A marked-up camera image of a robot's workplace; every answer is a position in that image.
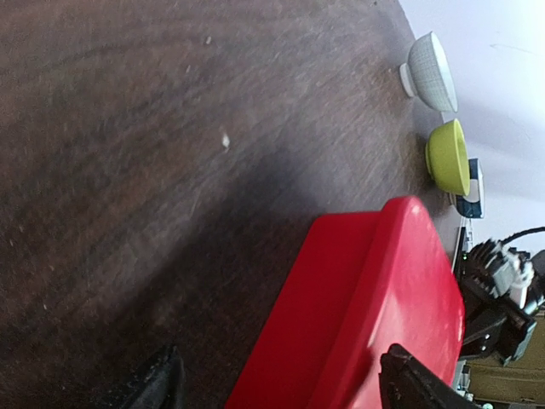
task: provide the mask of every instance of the wall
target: wall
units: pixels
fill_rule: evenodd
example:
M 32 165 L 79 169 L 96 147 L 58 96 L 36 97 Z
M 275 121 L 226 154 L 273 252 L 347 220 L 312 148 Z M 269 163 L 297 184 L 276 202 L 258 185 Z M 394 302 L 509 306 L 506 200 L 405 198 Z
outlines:
M 445 47 L 469 155 L 483 167 L 486 217 L 473 223 L 475 243 L 545 225 L 545 1 L 401 5 L 416 37 L 433 30 Z M 538 251 L 545 233 L 515 245 Z

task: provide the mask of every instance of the red block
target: red block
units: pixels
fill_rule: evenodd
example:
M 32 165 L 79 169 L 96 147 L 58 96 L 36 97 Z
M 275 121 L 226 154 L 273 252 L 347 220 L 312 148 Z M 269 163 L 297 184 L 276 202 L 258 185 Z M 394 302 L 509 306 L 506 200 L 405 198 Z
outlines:
M 463 302 L 417 198 L 311 227 L 227 408 L 380 408 L 380 357 L 399 343 L 451 383 Z

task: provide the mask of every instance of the wood grain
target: wood grain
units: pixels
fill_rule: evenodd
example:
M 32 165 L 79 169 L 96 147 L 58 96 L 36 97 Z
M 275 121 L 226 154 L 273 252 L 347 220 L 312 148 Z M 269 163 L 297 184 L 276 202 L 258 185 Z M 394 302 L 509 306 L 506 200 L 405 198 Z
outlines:
M 0 406 L 85 407 L 174 340 L 218 407 L 316 216 L 442 211 L 412 40 L 393 0 L 0 3 Z

